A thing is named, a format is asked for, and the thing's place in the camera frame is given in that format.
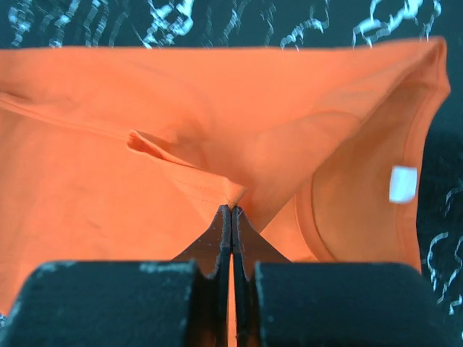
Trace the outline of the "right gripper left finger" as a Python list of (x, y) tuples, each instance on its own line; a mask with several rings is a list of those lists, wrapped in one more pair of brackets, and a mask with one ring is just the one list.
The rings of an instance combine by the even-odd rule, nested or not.
[(3, 346), (226, 346), (232, 222), (222, 205), (170, 261), (37, 267), (1, 329)]

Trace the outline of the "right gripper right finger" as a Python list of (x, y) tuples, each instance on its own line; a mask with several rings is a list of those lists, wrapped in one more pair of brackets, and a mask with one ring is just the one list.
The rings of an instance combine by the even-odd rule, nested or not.
[(416, 269), (394, 262), (291, 262), (231, 212), (239, 346), (454, 346)]

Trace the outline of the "orange t shirt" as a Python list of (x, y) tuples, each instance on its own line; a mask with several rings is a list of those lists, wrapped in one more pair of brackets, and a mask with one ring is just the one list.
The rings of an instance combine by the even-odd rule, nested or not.
[(1, 311), (57, 260), (169, 260), (220, 205), (293, 261), (420, 269), (392, 202), (450, 92), (441, 37), (372, 48), (1, 52)]

